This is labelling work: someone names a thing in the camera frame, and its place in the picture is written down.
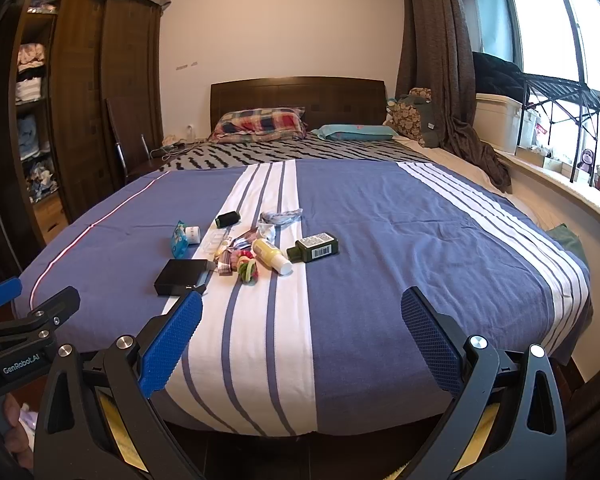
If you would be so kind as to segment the person's left hand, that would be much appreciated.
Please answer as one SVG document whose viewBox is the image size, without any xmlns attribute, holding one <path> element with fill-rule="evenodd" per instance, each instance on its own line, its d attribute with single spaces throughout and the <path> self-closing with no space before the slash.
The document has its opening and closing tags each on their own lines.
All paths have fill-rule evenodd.
<svg viewBox="0 0 600 480">
<path fill-rule="evenodd" d="M 3 414 L 9 423 L 9 430 L 4 435 L 6 450 L 15 457 L 20 467 L 32 469 L 33 452 L 29 446 L 26 430 L 20 424 L 20 405 L 10 393 L 5 396 Z"/>
</svg>

